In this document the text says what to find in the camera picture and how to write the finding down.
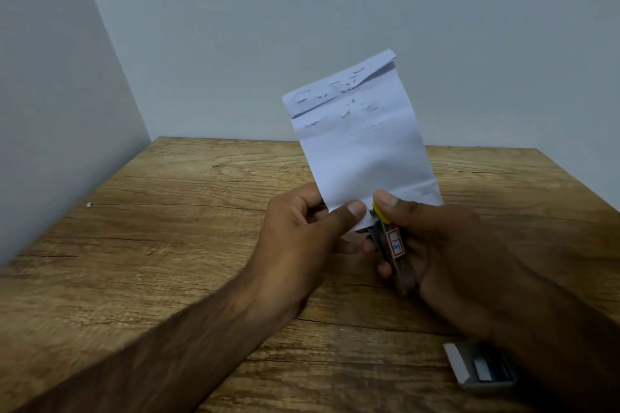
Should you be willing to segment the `person's left hand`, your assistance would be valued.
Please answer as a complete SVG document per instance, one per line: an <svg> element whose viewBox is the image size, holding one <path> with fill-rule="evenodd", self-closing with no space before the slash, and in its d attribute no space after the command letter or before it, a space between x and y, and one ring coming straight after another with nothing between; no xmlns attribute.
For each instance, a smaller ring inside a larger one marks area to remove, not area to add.
<svg viewBox="0 0 620 413"><path fill-rule="evenodd" d="M311 182L272 198L244 278L262 312L293 319L319 283L332 254L356 253L343 236L324 236L324 217L330 213L316 183Z"/></svg>

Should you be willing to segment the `person's right hand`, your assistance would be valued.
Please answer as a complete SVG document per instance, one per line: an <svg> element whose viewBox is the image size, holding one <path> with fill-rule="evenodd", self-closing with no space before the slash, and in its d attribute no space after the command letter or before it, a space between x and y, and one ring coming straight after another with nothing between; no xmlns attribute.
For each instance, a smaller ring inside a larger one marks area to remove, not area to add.
<svg viewBox="0 0 620 413"><path fill-rule="evenodd" d="M465 335L492 341L528 268L473 209L427 205L405 242L421 299Z"/></svg>

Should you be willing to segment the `small metal stapler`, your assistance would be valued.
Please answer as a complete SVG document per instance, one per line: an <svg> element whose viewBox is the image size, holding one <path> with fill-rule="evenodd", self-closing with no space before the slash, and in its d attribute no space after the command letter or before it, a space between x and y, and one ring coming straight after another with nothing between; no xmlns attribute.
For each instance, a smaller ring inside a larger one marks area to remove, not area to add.
<svg viewBox="0 0 620 413"><path fill-rule="evenodd" d="M399 295L406 296L416 291L418 280L412 264L411 249L405 242L405 229L388 220L375 203L369 211L374 222L368 227L368 233L377 250L392 269L392 279Z"/></svg>

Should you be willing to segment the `white paper sheet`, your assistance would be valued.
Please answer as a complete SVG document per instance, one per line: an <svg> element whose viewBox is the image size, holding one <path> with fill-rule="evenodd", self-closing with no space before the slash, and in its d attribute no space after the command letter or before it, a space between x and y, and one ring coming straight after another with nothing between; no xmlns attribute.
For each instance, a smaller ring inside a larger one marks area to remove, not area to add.
<svg viewBox="0 0 620 413"><path fill-rule="evenodd" d="M283 96L329 211L373 192L441 206L416 116L387 49Z"/></svg>

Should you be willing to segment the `person's right forearm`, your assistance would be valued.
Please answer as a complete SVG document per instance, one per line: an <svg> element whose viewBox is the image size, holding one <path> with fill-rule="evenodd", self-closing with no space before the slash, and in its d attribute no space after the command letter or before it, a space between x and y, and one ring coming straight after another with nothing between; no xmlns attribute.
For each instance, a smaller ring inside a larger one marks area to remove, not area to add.
<svg viewBox="0 0 620 413"><path fill-rule="evenodd" d="M489 340L573 411L620 413L620 326L517 266L485 282Z"/></svg>

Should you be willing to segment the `person's left forearm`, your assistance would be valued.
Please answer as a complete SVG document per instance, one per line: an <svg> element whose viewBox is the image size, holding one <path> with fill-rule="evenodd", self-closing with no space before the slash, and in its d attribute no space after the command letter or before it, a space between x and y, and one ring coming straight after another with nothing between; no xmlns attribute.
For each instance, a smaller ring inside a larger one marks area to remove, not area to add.
<svg viewBox="0 0 620 413"><path fill-rule="evenodd" d="M11 413L191 413L313 289L238 276Z"/></svg>

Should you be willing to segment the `open staple box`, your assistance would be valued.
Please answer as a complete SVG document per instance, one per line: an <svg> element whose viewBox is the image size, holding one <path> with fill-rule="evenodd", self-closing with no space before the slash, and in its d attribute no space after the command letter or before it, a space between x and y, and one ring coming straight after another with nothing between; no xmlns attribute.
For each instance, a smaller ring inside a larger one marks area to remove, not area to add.
<svg viewBox="0 0 620 413"><path fill-rule="evenodd" d="M461 340L443 348L457 384L464 389L505 389L520 380L515 367L489 344Z"/></svg>

